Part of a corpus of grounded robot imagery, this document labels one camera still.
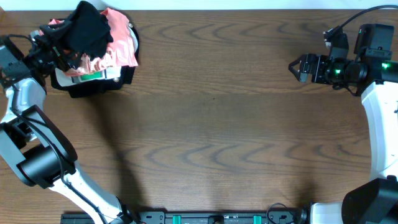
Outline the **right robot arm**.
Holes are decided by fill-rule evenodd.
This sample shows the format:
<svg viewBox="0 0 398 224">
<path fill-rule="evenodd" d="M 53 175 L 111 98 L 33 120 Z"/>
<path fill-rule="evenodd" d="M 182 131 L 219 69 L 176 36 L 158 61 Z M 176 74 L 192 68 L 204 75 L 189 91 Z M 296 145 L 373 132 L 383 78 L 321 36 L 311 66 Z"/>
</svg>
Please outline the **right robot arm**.
<svg viewBox="0 0 398 224">
<path fill-rule="evenodd" d="M 360 26 L 349 60 L 348 38 L 339 27 L 324 33 L 328 55 L 303 54 L 288 69 L 300 82 L 355 88 L 366 112 L 371 143 L 369 182 L 340 202 L 314 203 L 306 223 L 397 223 L 397 62 L 392 58 L 394 28 Z"/>
</svg>

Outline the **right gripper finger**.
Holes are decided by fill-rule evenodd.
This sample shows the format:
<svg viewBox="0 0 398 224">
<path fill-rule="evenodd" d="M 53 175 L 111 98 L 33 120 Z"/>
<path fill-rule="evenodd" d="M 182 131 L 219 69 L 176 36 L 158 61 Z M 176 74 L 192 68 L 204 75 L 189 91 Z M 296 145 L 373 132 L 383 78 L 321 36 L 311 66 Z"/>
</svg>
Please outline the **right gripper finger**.
<svg viewBox="0 0 398 224">
<path fill-rule="evenodd" d="M 299 70 L 294 69 L 294 67 L 288 67 L 288 69 L 299 82 L 305 83 L 307 81 L 306 73 L 302 73 Z"/>
<path fill-rule="evenodd" d="M 307 55 L 303 54 L 298 59 L 289 63 L 288 69 L 294 68 L 296 65 L 300 65 L 302 61 L 306 61 Z"/>
</svg>

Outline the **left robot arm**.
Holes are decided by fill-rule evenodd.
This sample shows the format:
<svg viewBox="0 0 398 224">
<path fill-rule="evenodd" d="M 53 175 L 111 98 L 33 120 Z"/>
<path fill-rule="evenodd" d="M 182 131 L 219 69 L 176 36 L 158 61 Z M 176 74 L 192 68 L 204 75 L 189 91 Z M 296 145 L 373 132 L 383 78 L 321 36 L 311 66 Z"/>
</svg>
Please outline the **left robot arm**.
<svg viewBox="0 0 398 224">
<path fill-rule="evenodd" d="M 71 142 L 43 112 L 46 75 L 74 67 L 79 56 L 47 35 L 28 37 L 32 48 L 24 55 L 12 38 L 1 37 L 1 86 L 8 100 L 1 120 L 1 157 L 23 183 L 60 193 L 94 223 L 139 223 L 134 212 L 83 170 Z"/>
</svg>

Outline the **black garment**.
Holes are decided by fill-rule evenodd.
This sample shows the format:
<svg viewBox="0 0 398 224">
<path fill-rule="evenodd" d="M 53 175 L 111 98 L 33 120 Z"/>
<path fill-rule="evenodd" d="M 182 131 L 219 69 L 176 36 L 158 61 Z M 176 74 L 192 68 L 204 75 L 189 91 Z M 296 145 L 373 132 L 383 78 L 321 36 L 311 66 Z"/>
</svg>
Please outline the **black garment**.
<svg viewBox="0 0 398 224">
<path fill-rule="evenodd" d="M 80 1 L 61 23 L 42 25 L 40 31 L 38 41 L 49 44 L 69 61 L 78 60 L 84 54 L 91 59 L 101 58 L 113 42 L 106 16 L 87 1 Z"/>
</svg>

